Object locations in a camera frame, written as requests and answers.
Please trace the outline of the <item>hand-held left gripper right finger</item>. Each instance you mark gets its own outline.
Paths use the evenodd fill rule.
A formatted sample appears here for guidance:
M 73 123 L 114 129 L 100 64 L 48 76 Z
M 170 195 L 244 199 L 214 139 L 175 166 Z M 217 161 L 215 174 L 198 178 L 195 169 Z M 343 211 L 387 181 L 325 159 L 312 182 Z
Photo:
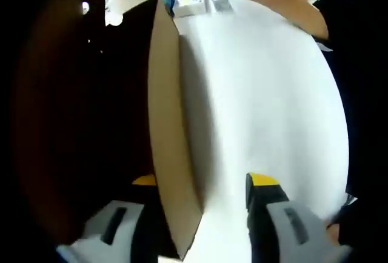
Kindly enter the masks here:
M 246 175 L 247 228 L 252 262 L 346 262 L 349 247 L 335 245 L 323 221 L 291 201 L 279 182 Z

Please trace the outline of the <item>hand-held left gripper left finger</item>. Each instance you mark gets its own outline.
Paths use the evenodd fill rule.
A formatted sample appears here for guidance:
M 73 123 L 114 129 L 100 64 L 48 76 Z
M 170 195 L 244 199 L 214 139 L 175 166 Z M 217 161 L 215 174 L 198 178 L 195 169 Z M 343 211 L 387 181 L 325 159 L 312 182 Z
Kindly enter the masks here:
M 113 200 L 86 223 L 80 238 L 59 245 L 61 262 L 178 262 L 154 175 L 132 182 L 133 202 Z

